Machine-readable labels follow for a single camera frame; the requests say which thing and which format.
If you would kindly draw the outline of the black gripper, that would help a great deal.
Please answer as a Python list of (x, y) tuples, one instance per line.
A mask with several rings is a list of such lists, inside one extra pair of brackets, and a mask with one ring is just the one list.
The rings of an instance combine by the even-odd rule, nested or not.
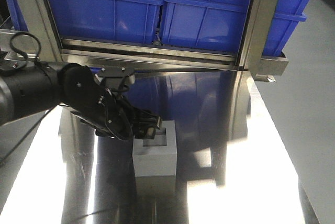
[(161, 127), (161, 117), (147, 109), (135, 108), (131, 123), (114, 96), (95, 81), (91, 70), (79, 64), (68, 64), (58, 71), (61, 102), (77, 111), (100, 132), (121, 141), (154, 139)]

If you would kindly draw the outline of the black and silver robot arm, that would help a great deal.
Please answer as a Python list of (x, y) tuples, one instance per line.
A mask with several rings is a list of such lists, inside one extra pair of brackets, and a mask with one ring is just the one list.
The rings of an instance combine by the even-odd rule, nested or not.
[(76, 63), (1, 66), (1, 125), (60, 105), (99, 136), (153, 139), (162, 119), (127, 100), (124, 93), (134, 82), (133, 68), (108, 67), (94, 73)]

